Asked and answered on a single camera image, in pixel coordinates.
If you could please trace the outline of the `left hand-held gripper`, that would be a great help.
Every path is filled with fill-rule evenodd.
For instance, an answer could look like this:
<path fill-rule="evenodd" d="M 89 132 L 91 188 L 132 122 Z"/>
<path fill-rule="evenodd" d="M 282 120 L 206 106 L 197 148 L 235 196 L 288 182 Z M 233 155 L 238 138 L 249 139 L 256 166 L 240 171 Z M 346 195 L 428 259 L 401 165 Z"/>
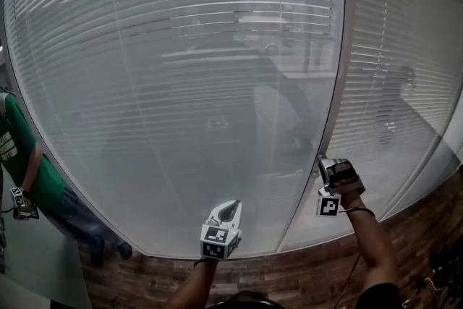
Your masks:
<path fill-rule="evenodd" d="M 226 260 L 239 247 L 242 230 L 239 228 L 242 201 L 230 200 L 216 206 L 209 215 L 215 224 L 203 224 L 200 234 L 200 252 L 203 258 Z"/>

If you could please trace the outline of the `person's right hand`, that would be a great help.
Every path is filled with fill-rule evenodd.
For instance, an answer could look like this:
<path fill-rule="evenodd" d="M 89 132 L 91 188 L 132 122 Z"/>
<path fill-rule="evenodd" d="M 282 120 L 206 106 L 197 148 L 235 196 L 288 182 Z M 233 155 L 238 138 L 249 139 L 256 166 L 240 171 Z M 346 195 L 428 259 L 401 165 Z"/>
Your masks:
<path fill-rule="evenodd" d="M 358 174 L 349 161 L 342 161 L 327 169 L 328 177 L 332 188 L 339 188 L 355 183 Z"/>

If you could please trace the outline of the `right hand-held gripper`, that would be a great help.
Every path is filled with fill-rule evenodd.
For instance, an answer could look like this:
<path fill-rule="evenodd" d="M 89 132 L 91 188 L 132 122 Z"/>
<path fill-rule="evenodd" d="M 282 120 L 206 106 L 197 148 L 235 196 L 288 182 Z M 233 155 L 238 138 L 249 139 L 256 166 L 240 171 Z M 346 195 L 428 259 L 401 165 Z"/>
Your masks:
<path fill-rule="evenodd" d="M 327 158 L 325 155 L 318 156 L 318 168 L 323 181 L 323 186 L 318 190 L 317 216 L 336 217 L 341 205 L 343 194 L 358 191 L 361 195 L 365 191 L 364 184 L 358 175 L 358 180 L 350 185 L 339 188 L 332 188 L 328 168 L 342 161 L 349 161 L 345 158 Z"/>

